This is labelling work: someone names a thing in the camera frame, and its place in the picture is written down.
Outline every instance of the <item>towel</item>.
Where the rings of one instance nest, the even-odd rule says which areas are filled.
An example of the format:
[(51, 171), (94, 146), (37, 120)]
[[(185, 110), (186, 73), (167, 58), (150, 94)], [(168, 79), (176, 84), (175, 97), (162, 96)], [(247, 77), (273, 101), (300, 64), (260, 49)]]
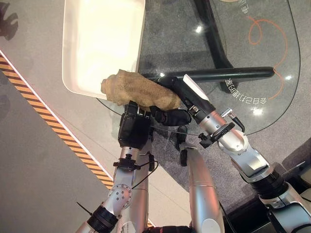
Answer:
[(157, 106), (163, 111), (177, 109), (180, 98), (171, 90), (162, 87), (135, 72), (119, 70), (102, 82), (101, 92), (107, 100), (117, 105), (136, 102), (142, 109), (149, 111), (150, 106)]

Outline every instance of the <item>silver robot arm segment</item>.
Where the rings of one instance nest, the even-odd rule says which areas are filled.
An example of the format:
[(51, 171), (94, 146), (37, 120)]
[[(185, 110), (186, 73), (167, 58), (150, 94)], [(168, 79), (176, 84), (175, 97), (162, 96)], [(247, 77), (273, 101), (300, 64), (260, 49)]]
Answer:
[(197, 124), (208, 133), (199, 136), (200, 144), (206, 148), (217, 142), (220, 149), (230, 156), (242, 178), (252, 185), (261, 202), (267, 207), (268, 217), (278, 232), (298, 233), (311, 228), (311, 207), (252, 148), (247, 136), (234, 129), (233, 123), (227, 123), (225, 116), (229, 115), (244, 131), (244, 126), (232, 114), (231, 109), (222, 115), (218, 114), (209, 98), (188, 75), (183, 79), (167, 77), (157, 82), (174, 91)]

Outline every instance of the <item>white plastic tray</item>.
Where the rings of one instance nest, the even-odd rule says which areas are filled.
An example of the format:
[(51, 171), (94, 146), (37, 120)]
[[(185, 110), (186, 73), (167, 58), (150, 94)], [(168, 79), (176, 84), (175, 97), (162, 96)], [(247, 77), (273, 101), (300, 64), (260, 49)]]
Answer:
[(135, 72), (145, 0), (65, 0), (63, 83), (106, 99), (101, 82), (119, 69)]

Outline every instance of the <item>glass tabletop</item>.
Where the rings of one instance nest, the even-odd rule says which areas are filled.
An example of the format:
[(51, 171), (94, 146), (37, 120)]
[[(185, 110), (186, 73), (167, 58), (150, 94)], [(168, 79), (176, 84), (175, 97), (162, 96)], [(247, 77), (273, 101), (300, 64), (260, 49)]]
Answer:
[[(198, 2), (146, 0), (139, 73), (160, 77), (168, 72), (219, 68), (208, 46), (206, 34), (210, 28), (199, 15)], [(247, 134), (260, 131), (284, 114), (298, 83), (299, 45), (289, 3), (214, 0), (210, 5), (229, 63), (233, 67), (273, 67), (275, 74), (249, 81), (207, 80), (197, 84), (219, 113), (228, 107), (233, 109)], [(124, 112), (122, 106), (100, 101), (116, 114)], [(155, 127), (177, 129), (156, 122)], [(202, 132), (194, 121), (188, 129), (190, 134)]]

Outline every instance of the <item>hazard stripe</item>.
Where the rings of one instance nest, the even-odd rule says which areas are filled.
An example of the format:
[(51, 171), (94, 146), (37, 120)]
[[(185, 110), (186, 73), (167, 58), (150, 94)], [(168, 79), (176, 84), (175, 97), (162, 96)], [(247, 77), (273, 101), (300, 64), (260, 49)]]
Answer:
[(11, 63), (2, 56), (0, 51), (0, 69), (7, 76), (11, 84), (21, 93), (33, 109), (45, 120), (51, 129), (63, 140), (63, 142), (75, 153), (75, 155), (91, 170), (107, 189), (111, 189), (113, 181), (109, 175), (99, 167), (96, 161), (82, 148), (82, 146), (70, 135), (63, 125), (46, 108), (45, 104), (38, 99), (27, 83), (14, 71)]

